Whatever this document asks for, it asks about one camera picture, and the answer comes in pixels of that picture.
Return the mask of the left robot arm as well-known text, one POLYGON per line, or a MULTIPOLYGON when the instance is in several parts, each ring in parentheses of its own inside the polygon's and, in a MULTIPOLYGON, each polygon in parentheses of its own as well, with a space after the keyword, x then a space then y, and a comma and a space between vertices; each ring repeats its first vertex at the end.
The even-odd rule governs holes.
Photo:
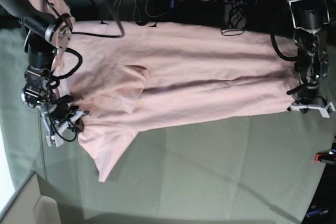
POLYGON ((335 112, 332 102, 320 94, 320 84, 328 76, 329 56, 327 54, 327 26, 330 15, 327 0, 286 0, 294 28, 293 42, 297 56, 288 57, 281 53, 275 34, 271 43, 277 55, 284 61, 295 64, 299 85, 287 91, 294 99, 288 111, 306 113, 319 111, 323 118, 335 112))

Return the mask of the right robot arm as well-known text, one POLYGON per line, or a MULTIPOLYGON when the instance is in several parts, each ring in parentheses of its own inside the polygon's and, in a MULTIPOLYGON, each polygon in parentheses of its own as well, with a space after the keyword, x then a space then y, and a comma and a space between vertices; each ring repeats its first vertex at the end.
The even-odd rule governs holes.
POLYGON ((59 97, 56 90, 61 80, 71 77, 83 62, 82 55, 68 47, 74 34, 71 14, 67 10, 58 13, 54 4, 43 0, 51 9, 37 10, 29 0, 1 0, 1 6, 19 19, 26 30, 24 51, 28 54, 28 67, 24 73, 25 86, 21 99, 29 108, 37 108, 47 130, 48 146, 59 147, 66 138, 67 129, 75 134, 83 131, 82 117, 89 114, 73 105, 70 95, 59 97), (69 53, 77 57, 77 64, 66 74, 54 76, 55 61, 69 53))

